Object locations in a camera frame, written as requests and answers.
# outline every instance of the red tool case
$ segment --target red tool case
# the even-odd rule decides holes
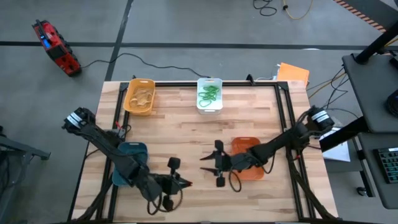
[[[44,50],[50,58],[69,76],[76,75],[81,72],[81,65],[73,54],[68,42],[57,29],[48,21],[36,20],[36,24],[32,25],[37,37],[40,39]]]

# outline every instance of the white basket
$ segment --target white basket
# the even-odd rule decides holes
[[[197,88],[197,108],[200,114],[219,114],[223,108],[223,81],[219,78],[199,78]],[[220,90],[216,95],[216,100],[212,101],[210,105],[206,107],[200,106],[199,102],[202,97],[199,93],[204,92],[205,86],[217,86]]]

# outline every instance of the concrete floor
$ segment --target concrete floor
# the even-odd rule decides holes
[[[398,10],[398,6],[397,3],[398,1],[396,0],[381,0],[382,2],[386,3],[387,5],[389,5],[391,8]]]
[[[0,7],[0,41],[36,41],[30,25],[39,18],[57,26],[70,42],[114,42],[126,3],[127,0],[5,0]],[[271,5],[278,8],[277,14],[261,17],[248,0],[135,0],[123,42],[367,45],[381,34],[332,0],[314,1],[310,14],[300,21],[290,20],[281,10],[280,1]],[[306,5],[304,0],[289,1],[294,14],[301,14]],[[113,50],[73,49],[82,65],[96,59],[109,60]],[[269,77],[275,64],[286,62],[310,70],[309,86],[313,86],[332,78],[341,68],[341,57],[355,51],[121,48],[122,52],[137,54],[156,65],[191,67],[224,80],[241,80],[248,73],[256,78]],[[6,134],[52,152],[49,161],[32,161],[16,200],[13,220],[65,221],[87,142],[60,127],[63,119],[79,106],[96,110],[108,65],[96,63],[81,76],[68,78],[42,47],[3,46],[0,66],[0,95],[6,96],[0,98],[0,124]],[[121,57],[112,80],[129,80],[133,75],[154,80],[197,79],[188,71],[159,70],[135,58]],[[359,115],[358,104],[352,103],[356,100],[351,85],[346,83],[344,88],[349,93],[331,107]],[[310,99],[311,104],[324,105],[331,90],[328,87],[320,91]],[[330,113],[343,124],[354,119],[345,112]],[[330,182],[340,217],[396,223],[397,212],[384,209],[378,197],[356,194],[354,188],[362,185],[358,173],[330,174]]]

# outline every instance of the white paper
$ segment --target white paper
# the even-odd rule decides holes
[[[340,130],[340,128],[332,128],[331,131],[321,136],[320,140],[327,137],[330,134]],[[343,162],[351,162],[349,158],[349,151],[347,142],[343,142],[338,146],[331,148],[323,153],[323,158],[325,159],[332,159],[336,161],[343,161]]]

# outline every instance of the wooden table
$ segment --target wooden table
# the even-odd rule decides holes
[[[96,123],[111,129],[119,82],[105,82],[96,113]],[[296,119],[309,108],[302,82],[289,82]],[[244,181],[242,191],[235,193],[228,183],[217,188],[215,177],[200,167],[214,167],[214,161],[199,161],[214,150],[214,141],[224,142],[231,150],[235,137],[252,136],[267,142],[281,133],[275,90],[268,86],[231,86],[223,88],[224,108],[219,115],[200,115],[196,109],[196,87],[157,87],[154,109],[150,116],[130,116],[132,130],[126,141],[144,142],[149,151],[150,171],[168,174],[169,157],[181,158],[178,172],[193,182],[184,189],[180,208],[170,213],[150,216],[147,202],[137,188],[119,188],[114,214],[115,222],[270,222],[297,221],[292,184],[285,149],[277,151],[274,169],[262,180]],[[311,142],[318,146],[318,141]],[[90,145],[88,153],[95,150]],[[304,158],[310,187],[333,215],[337,215],[333,194],[322,153],[306,148]],[[87,158],[78,189],[72,218],[79,217],[100,191],[105,156],[96,152]],[[268,170],[270,162],[265,165]],[[305,197],[301,199],[308,216]],[[104,206],[104,216],[108,204]]]

